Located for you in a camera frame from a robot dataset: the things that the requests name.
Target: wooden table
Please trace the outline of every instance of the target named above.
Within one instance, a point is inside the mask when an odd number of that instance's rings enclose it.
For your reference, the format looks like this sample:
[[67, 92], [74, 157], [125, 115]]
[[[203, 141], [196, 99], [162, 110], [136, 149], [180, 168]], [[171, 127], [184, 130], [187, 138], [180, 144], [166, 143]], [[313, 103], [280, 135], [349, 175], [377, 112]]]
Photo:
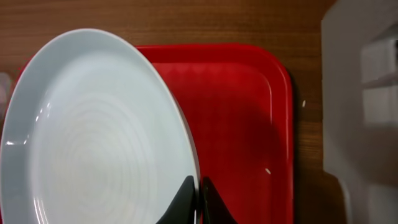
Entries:
[[322, 169], [320, 21], [334, 0], [1, 0], [0, 71], [18, 69], [62, 32], [94, 27], [133, 45], [239, 42], [274, 54], [295, 87], [295, 220], [344, 223]]

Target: black object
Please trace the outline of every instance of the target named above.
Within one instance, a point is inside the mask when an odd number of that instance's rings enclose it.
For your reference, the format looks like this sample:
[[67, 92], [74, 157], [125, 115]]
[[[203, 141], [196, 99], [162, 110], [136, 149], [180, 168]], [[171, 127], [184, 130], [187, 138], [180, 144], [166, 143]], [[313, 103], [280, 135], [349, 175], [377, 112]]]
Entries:
[[[208, 177], [203, 178], [200, 200], [203, 224], [237, 224]], [[201, 210], [196, 205], [193, 177], [188, 176], [157, 224], [193, 224], [195, 210]]]
[[203, 178], [203, 224], [238, 224], [229, 213], [210, 178]]
[[157, 224], [192, 224], [195, 214], [195, 185], [193, 177], [188, 176], [166, 212]]

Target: white plate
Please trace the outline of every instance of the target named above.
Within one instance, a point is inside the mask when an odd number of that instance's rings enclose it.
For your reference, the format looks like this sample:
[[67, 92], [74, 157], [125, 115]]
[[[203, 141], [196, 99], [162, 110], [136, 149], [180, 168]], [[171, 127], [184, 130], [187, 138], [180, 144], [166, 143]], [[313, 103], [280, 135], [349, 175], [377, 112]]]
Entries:
[[199, 170], [153, 66], [102, 30], [62, 34], [30, 61], [1, 143], [1, 213], [15, 223], [155, 223]]

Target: red tray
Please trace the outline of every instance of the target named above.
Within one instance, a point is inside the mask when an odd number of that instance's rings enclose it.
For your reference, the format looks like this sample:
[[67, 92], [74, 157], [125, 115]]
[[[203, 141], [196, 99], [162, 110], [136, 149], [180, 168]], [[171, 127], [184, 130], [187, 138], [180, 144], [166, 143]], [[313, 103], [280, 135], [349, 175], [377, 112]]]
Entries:
[[180, 104], [201, 176], [234, 219], [293, 223], [292, 89], [275, 57], [239, 44], [138, 49]]

